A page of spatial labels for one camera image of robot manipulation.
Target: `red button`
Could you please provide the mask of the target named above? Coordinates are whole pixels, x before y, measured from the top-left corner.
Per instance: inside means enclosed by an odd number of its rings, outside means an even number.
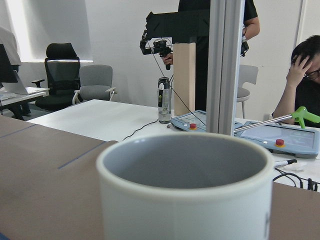
[[[196,129],[197,125],[195,123],[190,123],[190,129]]]
[[[275,145],[283,146],[283,145],[285,145],[285,141],[283,139],[277,139],[277,140],[275,140]]]

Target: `black hair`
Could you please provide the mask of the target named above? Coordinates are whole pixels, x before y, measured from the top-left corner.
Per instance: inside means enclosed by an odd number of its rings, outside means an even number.
[[[320,35],[313,35],[294,48],[291,63],[294,64],[298,56],[301,56],[301,61],[310,56],[307,65],[317,54],[320,54]]]

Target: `chair backrest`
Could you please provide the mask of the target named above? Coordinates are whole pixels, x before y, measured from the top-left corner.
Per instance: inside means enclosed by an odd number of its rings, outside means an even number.
[[[112,86],[113,69],[109,65],[87,65],[80,68],[81,86]]]
[[[79,89],[80,59],[72,44],[51,43],[44,60],[50,95],[72,94]]]
[[[240,65],[238,87],[242,87],[245,82],[256,84],[259,68],[251,65]]]

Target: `blue control tablet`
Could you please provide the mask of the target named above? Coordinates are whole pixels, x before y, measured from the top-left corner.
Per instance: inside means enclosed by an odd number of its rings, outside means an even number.
[[[243,126],[255,123],[247,121]],[[319,153],[320,133],[313,129],[268,124],[237,132],[235,136],[253,141],[271,153],[297,158],[315,158]]]
[[[178,129],[184,131],[206,132],[207,113],[202,110],[196,110],[177,116],[171,119],[171,123]],[[234,128],[240,128],[240,122],[234,123]]]

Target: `laptop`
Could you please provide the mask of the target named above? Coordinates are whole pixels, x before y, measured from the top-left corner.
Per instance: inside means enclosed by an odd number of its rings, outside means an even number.
[[[5,90],[14,94],[30,95],[42,92],[43,89],[37,87],[25,87],[16,70],[13,71],[18,82],[2,82]]]

